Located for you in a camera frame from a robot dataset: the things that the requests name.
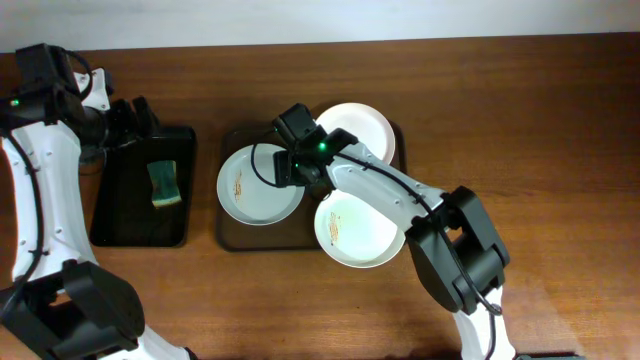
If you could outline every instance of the white backdrop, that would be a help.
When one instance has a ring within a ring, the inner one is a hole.
[[[618,31],[639,0],[0,0],[0,52]]]

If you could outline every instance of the green sponge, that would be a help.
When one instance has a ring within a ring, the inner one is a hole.
[[[176,183],[176,162],[173,160],[156,161],[147,164],[151,177],[153,193],[151,202],[157,208],[171,206],[182,201]]]

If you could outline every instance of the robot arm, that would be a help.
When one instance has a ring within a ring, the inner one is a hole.
[[[129,143],[140,119],[134,126],[124,102],[111,109],[104,70],[74,74],[67,55],[44,44],[18,51],[25,85],[0,100],[18,220],[15,285],[0,291],[2,324],[46,359],[195,359],[146,326],[133,287],[97,265],[78,164],[100,147]],[[60,293],[70,301],[52,306]]]
[[[422,285],[454,313],[463,359],[515,356],[504,320],[495,315],[509,254],[473,192],[460,187],[447,194],[411,179],[346,131],[327,134],[304,105],[280,115],[274,126],[291,149],[274,154],[276,185],[324,183],[385,215],[405,232]],[[455,244],[448,228],[462,228]]]

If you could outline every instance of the wooden table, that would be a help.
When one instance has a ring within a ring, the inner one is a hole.
[[[203,359],[382,359],[458,352],[408,249],[354,270],[321,251],[230,254],[214,239],[222,135],[295,102],[369,104],[404,130],[412,176],[484,201],[512,262],[505,320],[521,353],[640,353],[640,35],[475,38],[84,53],[117,98],[143,94],[199,152],[187,243],[95,248],[148,321]],[[0,57],[0,90],[18,84]],[[0,168],[0,273],[16,245]],[[98,178],[83,178],[87,223]],[[33,355],[0,330],[3,359]]]

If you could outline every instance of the white plate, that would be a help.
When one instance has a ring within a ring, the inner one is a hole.
[[[378,110],[357,103],[336,105],[316,120],[327,133],[341,128],[355,135],[378,159],[391,164],[396,138],[391,124]]]
[[[296,209],[303,187],[274,188],[258,179],[251,168],[251,147],[231,155],[218,174],[218,199],[224,210],[234,219],[249,225],[276,223]],[[256,169],[267,181],[275,181],[273,154],[284,150],[280,146],[258,144]]]
[[[314,220],[322,249],[334,260],[355,268],[379,266],[402,249],[398,227],[364,201],[336,190],[322,201]]]

